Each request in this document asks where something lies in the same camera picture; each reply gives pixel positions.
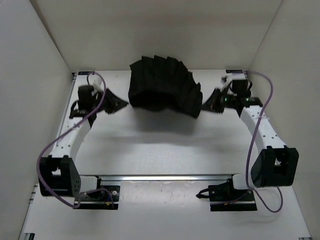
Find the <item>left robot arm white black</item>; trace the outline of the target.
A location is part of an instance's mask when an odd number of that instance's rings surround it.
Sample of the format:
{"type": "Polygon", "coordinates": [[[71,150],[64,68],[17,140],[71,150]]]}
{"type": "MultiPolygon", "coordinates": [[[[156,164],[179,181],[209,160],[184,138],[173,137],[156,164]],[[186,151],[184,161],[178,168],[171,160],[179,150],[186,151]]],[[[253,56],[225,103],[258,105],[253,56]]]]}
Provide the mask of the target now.
{"type": "Polygon", "coordinates": [[[125,108],[129,103],[116,96],[109,88],[96,90],[82,85],[77,91],[78,99],[70,108],[66,132],[53,143],[48,156],[40,154],[37,174],[43,196],[77,197],[81,192],[81,177],[75,166],[75,158],[85,136],[92,129],[99,112],[109,115],[125,108]]]}

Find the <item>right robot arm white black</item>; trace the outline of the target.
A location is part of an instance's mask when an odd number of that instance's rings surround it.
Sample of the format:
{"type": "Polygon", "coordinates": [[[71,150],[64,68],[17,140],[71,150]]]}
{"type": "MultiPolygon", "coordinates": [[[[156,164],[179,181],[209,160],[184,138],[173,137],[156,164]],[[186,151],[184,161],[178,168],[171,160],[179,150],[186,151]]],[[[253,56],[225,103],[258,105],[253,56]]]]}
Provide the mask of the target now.
{"type": "Polygon", "coordinates": [[[215,88],[202,110],[222,114],[225,109],[236,110],[252,136],[250,148],[256,147],[258,157],[247,164],[245,173],[232,176],[232,183],[224,187],[224,195],[236,200],[242,190],[265,187],[287,187],[294,182],[299,153],[288,147],[277,135],[265,114],[264,104],[253,97],[250,90],[228,93],[215,88]]]}

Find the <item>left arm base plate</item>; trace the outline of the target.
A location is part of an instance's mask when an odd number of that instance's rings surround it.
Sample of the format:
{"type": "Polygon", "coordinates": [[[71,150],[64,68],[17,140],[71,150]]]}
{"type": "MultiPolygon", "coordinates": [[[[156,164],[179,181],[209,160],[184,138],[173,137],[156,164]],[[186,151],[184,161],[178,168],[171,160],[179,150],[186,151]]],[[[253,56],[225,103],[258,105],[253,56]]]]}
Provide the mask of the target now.
{"type": "Polygon", "coordinates": [[[74,199],[79,210],[118,210],[120,183],[103,180],[99,176],[81,176],[80,194],[74,199]]]}

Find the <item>black pleated skirt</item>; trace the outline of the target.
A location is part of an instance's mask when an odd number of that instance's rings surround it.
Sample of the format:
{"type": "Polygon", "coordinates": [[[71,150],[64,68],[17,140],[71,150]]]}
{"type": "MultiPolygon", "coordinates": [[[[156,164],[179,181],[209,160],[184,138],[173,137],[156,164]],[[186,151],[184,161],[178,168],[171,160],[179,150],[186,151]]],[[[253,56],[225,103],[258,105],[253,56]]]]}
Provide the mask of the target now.
{"type": "Polygon", "coordinates": [[[142,56],[130,65],[129,103],[152,112],[171,109],[198,118],[203,103],[201,84],[182,61],[142,56]]]}

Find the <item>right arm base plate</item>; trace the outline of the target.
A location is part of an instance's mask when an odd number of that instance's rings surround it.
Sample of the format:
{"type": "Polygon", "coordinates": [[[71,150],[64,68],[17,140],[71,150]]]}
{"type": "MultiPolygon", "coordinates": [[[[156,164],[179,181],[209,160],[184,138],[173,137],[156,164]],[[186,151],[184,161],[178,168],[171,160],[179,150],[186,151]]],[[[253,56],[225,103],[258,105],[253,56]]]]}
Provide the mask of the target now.
{"type": "Polygon", "coordinates": [[[257,205],[250,190],[238,190],[230,182],[209,185],[195,195],[198,199],[208,199],[211,212],[254,212],[257,205]]]}

